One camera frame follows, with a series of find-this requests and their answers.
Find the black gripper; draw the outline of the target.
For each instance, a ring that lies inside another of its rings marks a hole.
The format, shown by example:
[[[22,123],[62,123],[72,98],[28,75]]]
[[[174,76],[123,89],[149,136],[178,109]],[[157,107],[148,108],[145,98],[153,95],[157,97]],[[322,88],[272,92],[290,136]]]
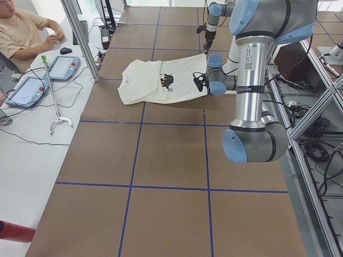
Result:
[[[203,45],[204,48],[204,54],[207,55],[208,51],[210,50],[213,40],[215,39],[216,31],[206,31],[205,32],[205,43]]]

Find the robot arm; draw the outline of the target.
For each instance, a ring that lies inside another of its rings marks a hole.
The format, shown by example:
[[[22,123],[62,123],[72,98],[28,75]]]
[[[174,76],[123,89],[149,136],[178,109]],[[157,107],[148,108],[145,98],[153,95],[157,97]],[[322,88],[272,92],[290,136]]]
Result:
[[[314,32],[317,1],[226,1],[211,3],[204,50],[209,51],[219,19],[229,17],[238,47],[237,75],[225,74],[223,59],[210,54],[206,77],[212,95],[236,91],[234,120],[224,131],[223,149],[235,163],[271,162],[288,146],[285,127],[264,106],[265,70],[277,45],[299,42]]]
[[[208,11],[208,19],[205,25],[205,44],[203,46],[204,53],[207,55],[219,26],[220,17],[230,17],[236,5],[235,1],[225,1],[225,4],[213,2],[210,4]]]

